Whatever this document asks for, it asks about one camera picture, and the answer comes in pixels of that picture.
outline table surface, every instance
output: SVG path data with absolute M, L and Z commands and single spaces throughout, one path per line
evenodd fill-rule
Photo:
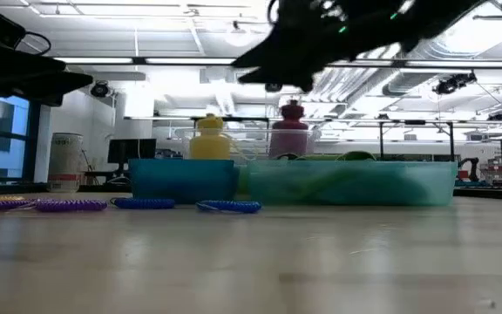
M 11 313 L 502 313 L 502 201 L 0 214 Z

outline pink bottle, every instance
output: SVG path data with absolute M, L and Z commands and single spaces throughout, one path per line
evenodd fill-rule
M 274 130 L 308 130 L 305 123 L 301 123 L 303 107 L 297 104 L 297 100 L 290 100 L 289 104 L 282 107 L 283 121 L 272 125 Z M 308 134 L 305 132 L 273 132 L 270 140 L 268 157 L 277 159 L 285 154 L 303 156 L 307 151 Z

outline cylindrical canister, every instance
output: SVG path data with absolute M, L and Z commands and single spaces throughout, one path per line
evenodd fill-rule
M 74 133 L 54 133 L 51 137 L 48 189 L 50 192 L 77 192 L 82 173 L 83 136 Z

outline teal plastic bin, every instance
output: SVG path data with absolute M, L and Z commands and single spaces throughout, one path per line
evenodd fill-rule
M 456 162 L 269 160 L 249 164 L 249 193 L 265 204 L 445 206 Z
M 129 160 L 129 171 L 135 198 L 231 201 L 237 189 L 232 160 Z

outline yellow bottle cap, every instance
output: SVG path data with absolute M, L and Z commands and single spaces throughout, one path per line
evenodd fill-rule
M 207 113 L 207 117 L 197 121 L 197 127 L 201 128 L 216 128 L 222 129 L 224 127 L 224 121 L 221 117 L 216 117 L 212 113 Z

